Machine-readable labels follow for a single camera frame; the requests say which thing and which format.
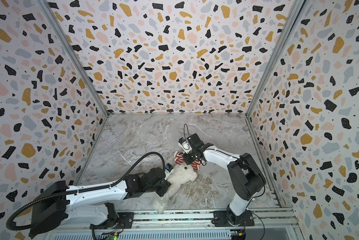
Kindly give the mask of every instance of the wire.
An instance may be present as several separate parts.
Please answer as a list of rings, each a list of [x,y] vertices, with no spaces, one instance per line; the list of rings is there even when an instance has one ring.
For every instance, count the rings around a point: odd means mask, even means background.
[[[96,235],[94,234],[94,228],[92,228],[92,237],[93,237],[93,240],[97,240]]]
[[[121,220],[121,221],[124,223],[124,227],[123,227],[122,230],[118,233],[118,234],[121,234],[121,233],[124,231],[124,229],[125,229],[125,222],[124,222],[124,220],[122,220],[122,219],[120,219],[120,218],[118,218],[118,220]],[[116,231],[118,230],[118,227],[119,227],[119,226],[120,226],[120,222],[118,221],[118,226],[117,226],[117,228],[114,229],[113,231],[111,231],[111,232],[107,235],[107,237],[110,236],[110,234],[116,232]],[[96,235],[94,234],[94,227],[92,228],[92,237],[93,237],[93,240],[97,240]]]
[[[265,236],[265,224],[263,223],[262,219],[261,219],[260,217],[258,217],[257,214],[255,214],[255,213],[252,213],[252,214],[255,215],[255,216],[257,216],[257,218],[258,218],[259,220],[261,220],[261,223],[262,223],[262,226],[263,226],[263,234],[262,234],[262,237],[261,237],[259,240],[262,240],[262,238]]]
[[[239,159],[238,157],[229,155],[229,154],[227,154],[227,153],[225,153],[225,152],[222,152],[222,151],[220,151],[220,150],[217,150],[217,149],[214,149],[214,151],[221,152],[221,153],[223,153],[223,154],[225,154],[225,155],[228,155],[228,156],[230,156],[230,157],[233,157],[233,158],[235,158],[235,159]],[[259,177],[259,179],[261,179],[262,184],[263,184],[263,193],[262,193],[261,195],[259,195],[259,196],[255,196],[255,197],[260,197],[260,196],[262,196],[262,195],[265,193],[265,191],[266,191],[264,180],[262,179],[262,177],[261,177],[250,165],[248,165],[248,164],[246,164],[246,163],[245,163],[245,165],[248,166],[249,168],[251,168],[251,170],[253,170],[253,172]]]
[[[102,185],[102,186],[97,186],[97,187],[88,187],[88,188],[84,188],[84,189],[78,189],[78,190],[70,190],[70,191],[65,191],[65,192],[59,192],[59,193],[55,193],[55,194],[51,194],[49,196],[45,196],[39,199],[35,199],[32,202],[25,204],[24,206],[20,207],[17,211],[15,211],[6,221],[6,228],[9,230],[13,230],[13,231],[20,231],[20,230],[25,230],[31,227],[31,225],[24,225],[24,226],[16,226],[16,222],[14,222],[14,219],[23,211],[25,211],[26,209],[30,208],[31,206],[43,202],[45,200],[48,199],[53,199],[56,197],[62,197],[62,196],[66,196],[66,195],[71,195],[71,194],[78,194],[78,193],[82,193],[82,192],[90,192],[90,191],[94,191],[94,190],[100,190],[100,189],[106,189],[109,187],[114,187],[115,185],[117,185],[118,183],[120,183],[127,175],[129,175],[129,173],[135,168],[135,166],[137,166],[137,164],[142,161],[144,158],[146,158],[149,155],[155,154],[157,156],[159,156],[161,158],[162,161],[162,169],[165,170],[165,161],[162,157],[161,154],[159,154],[158,152],[148,152],[145,155],[143,155],[142,157],[140,157],[134,164],[133,166],[131,166],[129,168],[129,170],[126,171],[126,173],[117,181],[115,181],[112,184],[107,184],[107,185]]]
[[[245,230],[245,233],[246,233],[246,221],[245,221],[245,220],[244,220],[244,224],[245,224],[244,228],[243,228],[243,229],[241,229],[241,230],[239,230],[239,232],[238,232],[238,233],[242,232],[243,230]]]
[[[247,207],[249,206],[249,204],[251,203],[251,200],[252,200],[253,198],[251,198],[250,200],[249,200],[249,202],[247,203]]]
[[[190,133],[189,133],[189,128],[187,127],[187,124],[185,123],[184,125],[183,125],[183,136],[185,137],[185,140],[186,140],[186,142],[187,142],[187,144],[189,145],[189,148],[188,149],[185,149],[185,150],[189,150],[190,148],[194,151],[194,142],[193,142],[193,139],[190,139],[190,140],[188,140],[187,138],[186,138],[186,135],[185,135],[185,126],[186,126],[186,129],[187,129],[187,137],[190,137]],[[202,166],[206,166],[206,163],[207,163],[207,161],[205,161],[205,164],[203,164],[202,163],[202,159],[200,159],[199,160],[200,161],[200,163],[201,163],[201,165]]]
[[[185,138],[185,141],[187,142],[187,139],[186,139],[186,135],[185,135],[185,125],[186,125],[186,128],[187,128],[187,124],[185,123],[184,125],[183,125],[183,136],[184,136],[184,138]]]

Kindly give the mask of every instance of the black bracket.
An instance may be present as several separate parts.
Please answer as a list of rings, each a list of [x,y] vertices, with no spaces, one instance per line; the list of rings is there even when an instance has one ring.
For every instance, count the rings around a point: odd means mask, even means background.
[[[132,228],[134,212],[119,212],[120,226],[119,229],[130,229]]]
[[[227,218],[227,211],[214,211],[214,219],[211,221],[216,227],[244,227],[245,223],[247,227],[254,226],[253,215],[250,210],[246,210],[243,213],[243,220],[238,226],[233,226],[229,223]]]

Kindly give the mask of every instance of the marble floor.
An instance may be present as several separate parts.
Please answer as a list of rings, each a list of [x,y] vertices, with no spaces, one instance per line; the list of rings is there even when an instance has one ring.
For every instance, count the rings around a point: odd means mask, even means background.
[[[181,151],[177,142],[183,137],[184,123],[190,134],[197,133],[204,143],[234,154],[251,154],[262,170],[243,115],[110,115],[81,185],[116,180],[150,151],[159,152],[165,163],[175,164],[174,153]],[[154,166],[162,166],[161,160],[148,156],[131,174],[148,172]],[[228,171],[209,163],[201,166],[194,182],[182,185],[170,198],[168,209],[224,209],[234,194]],[[118,210],[151,210],[156,197],[155,192],[146,193],[114,204]],[[278,207],[268,185],[265,194],[252,201],[250,207]]]

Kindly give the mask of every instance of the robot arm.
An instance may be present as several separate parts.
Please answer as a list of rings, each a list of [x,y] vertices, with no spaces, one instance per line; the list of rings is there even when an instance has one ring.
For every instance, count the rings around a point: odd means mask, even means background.
[[[6,227],[10,230],[30,228],[31,238],[62,224],[90,223],[93,229],[113,227],[120,224],[119,219],[122,218],[115,212],[114,204],[105,203],[103,206],[101,202],[139,197],[145,192],[156,192],[162,197],[170,186],[166,180],[172,169],[167,164],[164,170],[157,167],[148,173],[125,174],[121,179],[105,184],[66,186],[64,180],[55,182],[33,202],[16,211],[8,219]],[[31,224],[16,226],[14,218],[30,206],[33,206]],[[129,214],[128,219],[132,220],[133,213]]]
[[[186,164],[189,165],[195,160],[206,161],[229,171],[235,195],[227,207],[227,218],[230,224],[239,225],[243,221],[250,200],[257,196],[266,184],[252,156],[248,153],[232,154],[210,143],[204,144],[197,134],[187,139],[181,138],[178,144],[185,151],[183,157]]]

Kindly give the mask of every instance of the terrazzo pattern wall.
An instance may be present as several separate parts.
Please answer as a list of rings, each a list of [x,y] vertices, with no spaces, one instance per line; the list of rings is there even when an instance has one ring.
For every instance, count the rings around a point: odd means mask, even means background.
[[[109,112],[246,113],[294,1],[50,2]]]
[[[103,119],[36,3],[0,1],[0,240],[30,239],[6,220],[53,182],[76,179]]]
[[[307,1],[249,118],[306,239],[359,240],[359,0]]]

